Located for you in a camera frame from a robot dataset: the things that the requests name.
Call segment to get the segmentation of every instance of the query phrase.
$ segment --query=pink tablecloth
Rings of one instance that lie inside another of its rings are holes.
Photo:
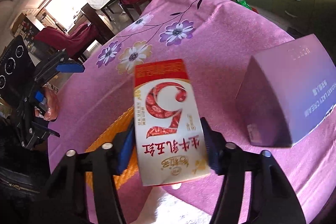
[[[226,140],[260,152],[262,148],[249,144],[234,98],[251,54],[290,40],[292,37],[273,23],[229,0],[153,0],[140,20],[92,54],[85,62],[85,72],[72,75],[59,92],[61,111],[49,125],[61,135],[49,137],[51,170],[67,150],[84,152],[133,104],[136,63],[174,58],[182,58],[186,64],[199,114]],[[270,149],[297,193],[308,223],[336,185],[335,115],[293,148]],[[222,177],[212,174],[184,183],[178,190],[166,190],[212,213],[221,183]],[[119,190],[128,222],[137,218],[149,193],[140,185],[136,175]],[[249,190],[246,184],[246,197]],[[241,222],[246,219],[247,207],[244,201]]]

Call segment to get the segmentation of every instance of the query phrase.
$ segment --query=floral pattern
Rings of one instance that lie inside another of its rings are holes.
[[[126,30],[130,31],[141,29],[142,27],[144,27],[144,25],[149,23],[153,17],[154,16],[150,13],[145,14],[144,16],[140,17],[136,22],[133,22],[131,25],[129,25]]]
[[[174,22],[166,27],[166,31],[160,34],[160,42],[167,42],[167,46],[179,45],[183,38],[192,38],[195,30],[192,21],[185,20],[182,23]]]
[[[101,54],[98,55],[98,61],[96,63],[98,68],[100,68],[103,64],[106,66],[108,63],[114,60],[120,49],[121,43],[118,43],[118,40],[110,43],[107,48],[104,48],[101,51]]]
[[[119,74],[128,72],[131,74],[136,65],[142,64],[143,61],[150,57],[152,45],[147,45],[147,41],[138,41],[132,48],[126,48],[124,53],[119,56],[120,63],[117,65]]]

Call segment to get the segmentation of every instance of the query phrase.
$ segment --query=window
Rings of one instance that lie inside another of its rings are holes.
[[[62,26],[69,30],[86,0],[52,0],[45,9]]]

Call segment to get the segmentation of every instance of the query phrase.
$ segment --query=green plastic bag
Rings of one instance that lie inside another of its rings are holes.
[[[241,6],[244,6],[244,7],[246,7],[247,9],[252,10],[252,8],[246,3],[246,0],[236,0],[236,2],[237,2],[238,4],[240,4]]]

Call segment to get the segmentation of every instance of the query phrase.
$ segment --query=orange cloth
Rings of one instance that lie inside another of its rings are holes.
[[[111,142],[115,135],[119,132],[125,131],[129,123],[134,117],[134,108],[129,108],[123,115],[121,115],[112,125],[101,134],[95,142],[85,152],[91,152],[100,147],[103,143]],[[134,148],[131,159],[128,163],[127,169],[120,176],[114,176],[115,187],[119,189],[126,181],[128,181],[136,172],[139,171],[137,152]],[[92,172],[86,173],[86,182],[93,188]]]

